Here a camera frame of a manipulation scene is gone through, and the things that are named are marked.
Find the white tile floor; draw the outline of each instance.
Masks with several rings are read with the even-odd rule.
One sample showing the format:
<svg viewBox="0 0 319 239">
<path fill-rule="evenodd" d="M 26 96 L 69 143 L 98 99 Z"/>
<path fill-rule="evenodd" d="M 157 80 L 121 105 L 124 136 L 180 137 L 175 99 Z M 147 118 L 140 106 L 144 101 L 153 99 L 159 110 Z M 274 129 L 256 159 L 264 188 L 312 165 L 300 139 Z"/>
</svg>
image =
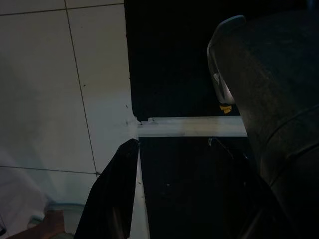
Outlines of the white tile floor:
<svg viewBox="0 0 319 239">
<path fill-rule="evenodd" d="M 95 172 L 136 137 L 122 2 L 0 0 L 1 238 L 50 201 L 85 204 Z M 147 238 L 140 198 L 134 218 L 132 238 Z"/>
</svg>

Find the white plastic strip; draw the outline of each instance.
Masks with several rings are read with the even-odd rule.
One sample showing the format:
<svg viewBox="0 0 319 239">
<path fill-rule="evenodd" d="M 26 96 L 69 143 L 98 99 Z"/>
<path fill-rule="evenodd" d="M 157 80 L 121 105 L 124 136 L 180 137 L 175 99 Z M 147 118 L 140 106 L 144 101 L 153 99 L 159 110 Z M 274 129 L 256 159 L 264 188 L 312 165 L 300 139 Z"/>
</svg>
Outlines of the white plastic strip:
<svg viewBox="0 0 319 239">
<path fill-rule="evenodd" d="M 149 118 L 138 126 L 139 137 L 246 137 L 241 116 Z"/>
</svg>

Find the dark floor mat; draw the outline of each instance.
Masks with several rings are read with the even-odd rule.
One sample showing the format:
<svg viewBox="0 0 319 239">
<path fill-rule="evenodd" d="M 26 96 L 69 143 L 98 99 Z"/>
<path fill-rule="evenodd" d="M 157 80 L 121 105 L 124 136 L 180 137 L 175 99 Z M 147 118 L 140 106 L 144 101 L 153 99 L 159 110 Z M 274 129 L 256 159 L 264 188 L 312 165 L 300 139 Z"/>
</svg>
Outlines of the dark floor mat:
<svg viewBox="0 0 319 239">
<path fill-rule="evenodd" d="M 134 115 L 138 120 L 224 115 L 206 55 L 216 26 L 237 14 L 252 19 L 305 6 L 305 0 L 125 0 Z M 237 108 L 228 115 L 239 115 Z"/>
<path fill-rule="evenodd" d="M 207 137 L 140 138 L 151 239 L 227 238 Z M 247 138 L 220 138 L 252 155 Z"/>
</svg>

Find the floor tile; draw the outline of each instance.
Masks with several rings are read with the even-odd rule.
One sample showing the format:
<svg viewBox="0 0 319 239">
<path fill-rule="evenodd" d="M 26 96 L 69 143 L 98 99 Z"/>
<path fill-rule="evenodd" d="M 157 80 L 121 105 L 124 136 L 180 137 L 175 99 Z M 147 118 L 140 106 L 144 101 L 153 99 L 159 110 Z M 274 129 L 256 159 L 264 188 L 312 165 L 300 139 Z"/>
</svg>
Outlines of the floor tile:
<svg viewBox="0 0 319 239">
<path fill-rule="evenodd" d="M 0 14 L 65 8 L 64 0 L 1 0 Z"/>
<path fill-rule="evenodd" d="M 66 11 L 0 16 L 0 165 L 95 172 Z"/>
<path fill-rule="evenodd" d="M 97 6 L 123 3 L 124 0 L 66 0 L 67 7 Z"/>
<path fill-rule="evenodd" d="M 136 136 L 122 5 L 69 10 L 97 170 Z"/>
<path fill-rule="evenodd" d="M 85 204 L 95 180 L 94 174 L 0 167 L 0 214 L 9 235 L 25 230 L 31 216 L 43 217 L 50 202 Z"/>
</svg>

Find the yellow tag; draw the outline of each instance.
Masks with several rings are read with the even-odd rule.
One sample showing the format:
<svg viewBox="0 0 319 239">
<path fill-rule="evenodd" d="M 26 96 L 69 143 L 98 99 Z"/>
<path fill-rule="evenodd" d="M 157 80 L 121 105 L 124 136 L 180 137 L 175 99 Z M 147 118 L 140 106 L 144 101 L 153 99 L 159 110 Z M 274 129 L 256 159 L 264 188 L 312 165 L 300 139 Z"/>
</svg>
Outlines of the yellow tag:
<svg viewBox="0 0 319 239">
<path fill-rule="evenodd" d="M 231 106 L 219 106 L 222 111 L 224 111 L 224 114 L 228 114 L 231 112 Z"/>
</svg>

